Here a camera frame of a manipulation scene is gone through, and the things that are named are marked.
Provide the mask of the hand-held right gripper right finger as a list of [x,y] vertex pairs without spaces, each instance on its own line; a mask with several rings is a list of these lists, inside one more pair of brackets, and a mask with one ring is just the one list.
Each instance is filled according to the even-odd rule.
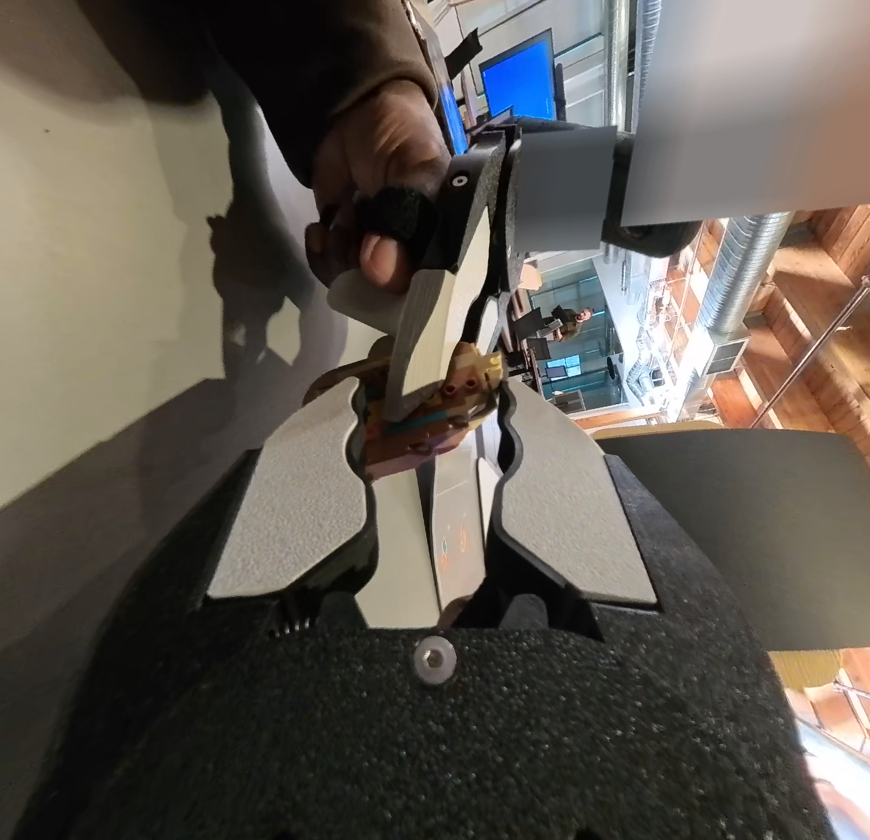
[[599,633],[658,597],[600,447],[520,381],[498,399],[498,464],[476,626]]

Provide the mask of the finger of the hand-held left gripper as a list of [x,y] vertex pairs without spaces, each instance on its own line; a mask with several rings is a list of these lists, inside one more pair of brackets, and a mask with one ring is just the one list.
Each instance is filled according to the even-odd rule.
[[484,303],[477,336],[475,339],[475,347],[479,353],[491,353],[495,349],[500,335],[502,321],[499,314],[499,305],[496,298],[488,298]]
[[420,269],[399,317],[386,385],[386,418],[404,419],[445,381],[470,308],[488,270],[491,224],[484,209],[460,249],[457,271]]

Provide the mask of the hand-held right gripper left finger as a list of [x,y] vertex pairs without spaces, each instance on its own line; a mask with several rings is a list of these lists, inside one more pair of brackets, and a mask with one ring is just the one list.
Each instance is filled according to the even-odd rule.
[[209,603],[262,603],[277,626],[356,617],[378,563],[364,386],[346,378],[265,442],[223,539]]

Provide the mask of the brown and tan brick model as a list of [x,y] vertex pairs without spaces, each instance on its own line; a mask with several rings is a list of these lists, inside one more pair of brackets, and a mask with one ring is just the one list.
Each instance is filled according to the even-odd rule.
[[364,443],[358,460],[372,482],[415,469],[454,450],[498,406],[504,381],[501,353],[481,353],[475,345],[459,343],[445,381],[402,421],[386,421],[386,382],[393,339],[383,336],[362,361],[334,368],[317,378],[302,400],[307,405],[347,378],[358,380],[364,407],[360,411]]

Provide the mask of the person's left forearm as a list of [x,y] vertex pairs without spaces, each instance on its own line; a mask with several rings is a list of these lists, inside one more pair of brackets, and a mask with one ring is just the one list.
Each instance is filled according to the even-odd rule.
[[212,43],[305,187],[333,122],[381,87],[408,82],[430,107],[438,102],[407,0],[143,1],[178,40]]

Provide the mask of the grey desk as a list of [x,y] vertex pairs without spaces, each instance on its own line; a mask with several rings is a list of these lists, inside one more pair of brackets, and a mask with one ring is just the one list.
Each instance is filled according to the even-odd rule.
[[164,0],[1,0],[2,838],[169,533],[378,333],[310,191]]

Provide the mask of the person's left hand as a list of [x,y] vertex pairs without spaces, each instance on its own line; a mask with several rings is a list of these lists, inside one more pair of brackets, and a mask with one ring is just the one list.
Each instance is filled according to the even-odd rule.
[[336,119],[313,158],[312,190],[319,213],[304,234],[311,272],[326,287],[359,269],[374,286],[408,290],[406,246],[357,227],[355,200],[387,186],[438,192],[451,156],[423,90],[388,82]]

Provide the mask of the small blue-screen monitor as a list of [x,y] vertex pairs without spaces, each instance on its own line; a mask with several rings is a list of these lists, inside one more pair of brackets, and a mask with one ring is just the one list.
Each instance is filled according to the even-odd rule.
[[452,85],[440,85],[439,95],[437,117],[445,135],[445,142],[452,156],[462,155],[468,150],[469,144]]

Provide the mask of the grey instruction booklet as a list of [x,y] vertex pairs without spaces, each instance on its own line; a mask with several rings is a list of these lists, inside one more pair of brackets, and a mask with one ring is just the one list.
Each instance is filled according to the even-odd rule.
[[477,438],[471,432],[434,461],[430,547],[441,610],[473,595],[484,580],[478,458]]

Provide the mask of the blue wall screen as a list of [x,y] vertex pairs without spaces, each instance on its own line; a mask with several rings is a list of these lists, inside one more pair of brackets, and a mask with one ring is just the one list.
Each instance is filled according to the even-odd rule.
[[479,64],[491,117],[557,120],[552,31],[545,30]]

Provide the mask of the thin silver air duct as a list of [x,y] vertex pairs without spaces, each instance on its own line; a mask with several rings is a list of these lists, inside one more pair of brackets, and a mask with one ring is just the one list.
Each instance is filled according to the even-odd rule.
[[602,0],[604,124],[635,132],[664,0]]

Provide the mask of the large silver air duct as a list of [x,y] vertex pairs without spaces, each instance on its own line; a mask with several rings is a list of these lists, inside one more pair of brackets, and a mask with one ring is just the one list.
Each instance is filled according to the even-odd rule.
[[708,333],[728,336],[742,324],[793,216],[789,211],[728,220],[698,317]]

